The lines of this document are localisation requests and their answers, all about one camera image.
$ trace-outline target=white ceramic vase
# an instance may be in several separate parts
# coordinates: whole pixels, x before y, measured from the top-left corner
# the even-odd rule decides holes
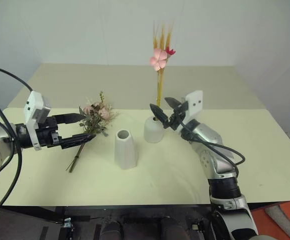
[[[115,163],[121,169],[137,166],[138,154],[130,131],[119,130],[115,138]]]
[[[164,136],[164,127],[160,121],[155,121],[151,116],[145,121],[144,138],[147,142],[155,144]]]

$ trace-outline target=cable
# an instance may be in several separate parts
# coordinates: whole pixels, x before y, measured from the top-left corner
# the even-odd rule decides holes
[[[11,135],[10,135],[10,133],[8,132],[8,129],[3,125],[3,124],[1,124],[1,122],[0,122],[0,127],[2,128],[2,129],[4,129],[4,131],[8,134],[8,136],[9,136],[9,138],[11,138]],[[12,158],[13,158],[13,156],[14,156],[14,154],[15,154],[15,144],[14,144],[14,142],[12,141],[11,143],[10,143],[11,145],[10,145],[10,154],[9,154],[9,157],[8,157],[8,159],[4,162],[4,164],[0,167],[0,172],[10,163],[10,161],[12,160]]]
[[[25,85],[25,87],[27,87],[28,90],[32,91],[32,88],[27,83],[25,83],[23,80],[21,80],[20,78],[18,78],[14,74],[11,74],[11,73],[3,70],[3,69],[0,69],[0,72],[5,73],[5,74],[11,76],[12,78],[18,80],[20,83]],[[20,146],[20,143],[18,141],[17,135],[14,132],[14,130],[13,130],[12,126],[10,125],[10,123],[8,122],[7,118],[5,117],[4,113],[1,111],[1,109],[0,109],[0,117],[3,120],[4,124],[6,125],[6,128],[7,128],[8,132],[9,132],[9,134],[11,135],[12,139],[14,139],[16,153],[18,155],[16,173],[15,173],[15,176],[14,176],[14,179],[13,179],[12,183],[10,184],[9,189],[7,190],[6,194],[4,195],[4,197],[0,201],[0,207],[1,207],[4,204],[4,202],[6,201],[6,199],[8,198],[8,196],[10,195],[10,193],[13,190],[13,188],[15,187],[15,185],[16,185],[16,182],[17,182],[18,177],[20,175],[20,170],[21,170],[21,165],[22,165],[22,155],[21,155],[21,146]]]
[[[203,145],[205,145],[207,148],[209,148],[211,151],[213,151],[214,153],[218,154],[219,156],[221,156],[222,158],[224,158],[227,162],[229,162],[233,168],[235,169],[235,172],[236,172],[236,178],[238,178],[238,175],[239,175],[239,169],[237,167],[237,164],[234,163],[232,160],[230,160],[227,156],[225,156],[224,154],[222,154],[221,152],[219,152],[218,150],[216,150],[214,147],[212,146],[216,146],[216,147],[220,147],[220,148],[224,148],[224,149],[227,149],[231,152],[234,152],[236,153],[237,155],[239,155],[242,160],[240,162],[238,162],[238,164],[242,164],[246,159],[245,157],[238,151],[230,148],[230,147],[227,147],[227,146],[223,146],[223,145],[220,145],[220,144],[216,144],[216,143],[212,143],[212,142],[208,142],[208,141],[203,141],[202,139],[200,139],[198,136],[196,136],[196,134],[193,134],[192,131],[187,128],[187,126],[182,122],[182,120],[180,119],[179,117],[179,114],[178,112],[175,112],[176,114],[176,118],[177,118],[177,121],[180,123],[180,125],[186,129],[189,133],[191,133],[192,135],[192,138],[195,138],[195,139],[190,139],[190,141],[192,142],[197,142],[197,143],[202,143]]]

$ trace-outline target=white wall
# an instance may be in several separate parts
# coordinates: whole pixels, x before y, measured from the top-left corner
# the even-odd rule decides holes
[[[0,0],[0,67],[147,65],[153,20],[175,23],[169,64],[237,66],[290,132],[290,0]],[[4,107],[19,86],[1,86]]]

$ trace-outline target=red flower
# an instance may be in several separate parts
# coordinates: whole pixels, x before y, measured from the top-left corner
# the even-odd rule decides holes
[[[173,54],[176,53],[175,50],[173,50],[173,49],[169,49],[169,47],[166,47],[166,52],[167,52],[167,54],[169,54],[169,55],[173,55]]]

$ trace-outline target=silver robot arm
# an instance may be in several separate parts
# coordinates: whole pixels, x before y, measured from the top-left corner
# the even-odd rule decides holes
[[[202,110],[202,91],[195,91],[183,98],[183,102],[166,97],[174,113],[167,117],[156,105],[150,108],[164,128],[172,128],[187,140],[199,156],[210,190],[211,229],[215,239],[274,239],[258,236],[246,198],[238,187],[238,168],[230,150],[222,147],[221,136],[195,118]]]

